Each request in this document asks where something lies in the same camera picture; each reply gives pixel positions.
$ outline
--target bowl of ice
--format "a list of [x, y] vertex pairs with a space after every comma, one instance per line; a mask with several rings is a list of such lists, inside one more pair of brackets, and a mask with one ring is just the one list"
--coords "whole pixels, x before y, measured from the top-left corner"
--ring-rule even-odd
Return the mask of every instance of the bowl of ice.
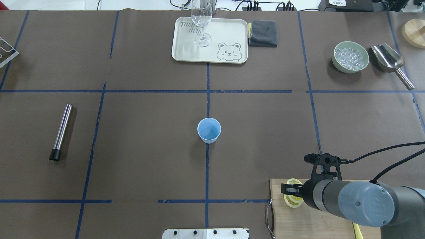
[[356, 73], [368, 66], [369, 55], [359, 44], [346, 41], [335, 46], [332, 62], [344, 73]]

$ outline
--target blue plastic cup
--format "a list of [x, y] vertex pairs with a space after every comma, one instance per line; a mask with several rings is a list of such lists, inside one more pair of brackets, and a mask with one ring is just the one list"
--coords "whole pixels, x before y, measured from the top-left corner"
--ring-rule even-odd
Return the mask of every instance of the blue plastic cup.
[[220, 123], [213, 118], [205, 118], [198, 124], [198, 134], [207, 144], [214, 143], [221, 133]]

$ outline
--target green bowl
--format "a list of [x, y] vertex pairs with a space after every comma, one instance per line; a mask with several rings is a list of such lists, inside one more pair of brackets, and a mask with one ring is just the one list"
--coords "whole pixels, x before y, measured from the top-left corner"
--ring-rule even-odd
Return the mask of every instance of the green bowl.
[[[335, 58], [335, 49], [336, 48], [353, 48], [353, 50], [354, 51], [357, 51], [357, 50], [359, 50], [360, 51], [360, 54], [363, 56], [363, 60], [362, 60], [362, 62], [363, 62], [363, 64], [365, 65], [365, 67], [363, 67], [363, 68], [361, 68], [361, 69], [359, 69], [359, 70], [357, 70], [357, 71], [354, 71], [354, 70], [350, 70], [350, 69], [348, 69], [348, 68], [346, 68], [346, 67], [344, 67], [343, 65], [341, 65], [338, 61], [337, 61], [337, 59]], [[338, 69], [338, 70], [340, 70], [340, 71], [342, 71], [342, 72], [344, 72], [344, 73], [356, 73], [356, 72], [358, 72], [358, 71], [361, 71], [361, 70], [363, 70], [364, 68], [366, 68], [366, 66], [368, 66], [368, 64], [369, 64], [369, 55], [368, 55], [368, 52], [362, 47], [362, 46], [360, 46], [359, 44], [357, 44], [357, 43], [355, 43], [355, 42], [349, 42], [349, 41], [346, 41], [346, 42], [341, 42], [341, 43], [339, 43], [338, 45], [336, 45], [335, 46], [335, 48], [334, 48], [334, 52], [333, 52], [333, 54], [332, 54], [332, 62], [333, 62], [333, 64], [334, 64], [334, 66]]]

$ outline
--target bear drawing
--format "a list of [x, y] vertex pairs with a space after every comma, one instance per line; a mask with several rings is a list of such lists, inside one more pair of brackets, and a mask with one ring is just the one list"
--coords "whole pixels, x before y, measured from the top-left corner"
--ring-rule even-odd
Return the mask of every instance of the bear drawing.
[[241, 45], [239, 43], [233, 45], [220, 43], [218, 45], [217, 57], [220, 61], [239, 61], [242, 58]]

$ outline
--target red object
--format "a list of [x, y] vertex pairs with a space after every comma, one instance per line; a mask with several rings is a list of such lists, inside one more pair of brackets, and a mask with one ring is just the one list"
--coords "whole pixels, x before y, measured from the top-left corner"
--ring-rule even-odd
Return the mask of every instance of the red object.
[[0, 1], [0, 10], [10, 10]]

